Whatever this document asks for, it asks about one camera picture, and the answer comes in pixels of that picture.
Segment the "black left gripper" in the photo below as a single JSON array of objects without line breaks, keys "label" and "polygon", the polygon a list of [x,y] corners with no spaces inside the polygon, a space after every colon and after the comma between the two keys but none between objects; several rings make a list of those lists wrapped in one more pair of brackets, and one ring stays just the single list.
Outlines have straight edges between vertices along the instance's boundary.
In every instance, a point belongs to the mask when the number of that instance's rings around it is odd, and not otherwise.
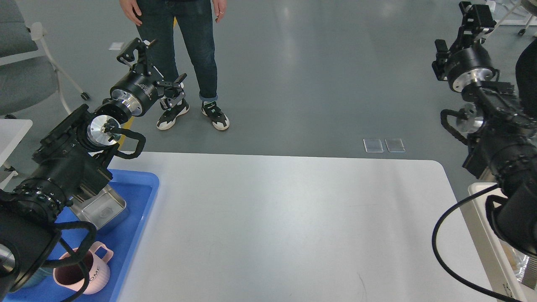
[{"label": "black left gripper", "polygon": [[154,42],[135,38],[117,56],[117,61],[125,65],[137,59],[129,72],[110,89],[110,103],[131,116],[145,115],[158,100],[161,109],[171,109],[174,99],[182,101],[185,97],[183,81],[187,74],[181,74],[174,82],[164,81],[146,53]]}]

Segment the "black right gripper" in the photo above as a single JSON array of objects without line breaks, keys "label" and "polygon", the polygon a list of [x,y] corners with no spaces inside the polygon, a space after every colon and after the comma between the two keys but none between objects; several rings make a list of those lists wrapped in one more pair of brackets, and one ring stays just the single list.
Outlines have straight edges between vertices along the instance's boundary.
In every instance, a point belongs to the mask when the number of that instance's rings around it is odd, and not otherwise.
[{"label": "black right gripper", "polygon": [[461,1],[459,9],[463,15],[459,27],[459,48],[462,50],[450,57],[445,40],[436,39],[436,59],[432,62],[437,80],[447,81],[450,89],[458,93],[473,82],[489,81],[497,74],[488,51],[479,44],[497,24],[490,7]]}]

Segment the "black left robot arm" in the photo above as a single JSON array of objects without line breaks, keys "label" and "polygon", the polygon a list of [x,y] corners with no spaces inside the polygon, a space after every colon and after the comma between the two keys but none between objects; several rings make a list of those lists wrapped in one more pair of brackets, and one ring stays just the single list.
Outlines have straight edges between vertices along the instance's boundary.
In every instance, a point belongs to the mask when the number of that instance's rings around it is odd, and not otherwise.
[{"label": "black left robot arm", "polygon": [[77,265],[89,285],[83,262],[95,242],[96,226],[86,221],[57,222],[75,201],[100,193],[111,181],[113,157],[138,157],[146,138],[122,128],[132,117],[145,115],[165,93],[184,96],[182,74],[166,81],[146,52],[155,46],[135,38],[117,56],[129,72],[110,90],[110,98],[94,112],[81,105],[42,139],[33,154],[38,168],[11,193],[1,191],[1,298],[18,291],[39,268]]}]

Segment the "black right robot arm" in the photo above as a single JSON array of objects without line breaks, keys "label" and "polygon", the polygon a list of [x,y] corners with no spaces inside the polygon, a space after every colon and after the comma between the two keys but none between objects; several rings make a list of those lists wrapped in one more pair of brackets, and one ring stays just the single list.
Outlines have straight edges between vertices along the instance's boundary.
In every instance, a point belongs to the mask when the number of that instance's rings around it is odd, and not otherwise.
[{"label": "black right robot arm", "polygon": [[437,234],[455,209],[483,194],[501,189],[504,197],[485,201],[487,220],[495,235],[516,250],[536,256],[536,42],[527,46],[516,62],[516,86],[499,80],[483,47],[485,36],[495,28],[488,5],[459,3],[462,22],[458,36],[448,47],[435,41],[432,69],[438,81],[462,95],[467,103],[459,111],[441,111],[441,124],[468,147],[463,166],[479,178],[488,169],[495,185],[458,202],[439,218],[432,235],[432,249],[446,272],[464,285],[487,296],[512,302],[514,298],[487,290],[451,270],[438,253]]}]

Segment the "person's right hand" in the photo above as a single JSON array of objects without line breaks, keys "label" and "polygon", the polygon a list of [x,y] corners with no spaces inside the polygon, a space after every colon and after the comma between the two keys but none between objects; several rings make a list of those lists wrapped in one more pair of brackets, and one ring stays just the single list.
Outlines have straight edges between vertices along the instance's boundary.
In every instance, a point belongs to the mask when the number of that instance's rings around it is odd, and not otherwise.
[{"label": "person's right hand", "polygon": [[132,21],[136,26],[142,25],[142,21],[140,20],[142,12],[136,0],[120,0],[119,4],[123,10],[123,13],[130,21]]}]

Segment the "person's left hand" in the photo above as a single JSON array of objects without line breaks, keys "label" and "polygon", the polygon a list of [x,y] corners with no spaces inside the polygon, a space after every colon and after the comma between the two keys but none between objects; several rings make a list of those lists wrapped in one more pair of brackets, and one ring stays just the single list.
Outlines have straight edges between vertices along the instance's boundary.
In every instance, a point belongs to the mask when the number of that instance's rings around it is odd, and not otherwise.
[{"label": "person's left hand", "polygon": [[215,14],[215,23],[220,23],[224,17],[226,16],[227,12],[227,0],[213,0],[213,8],[214,8],[214,14]]}]

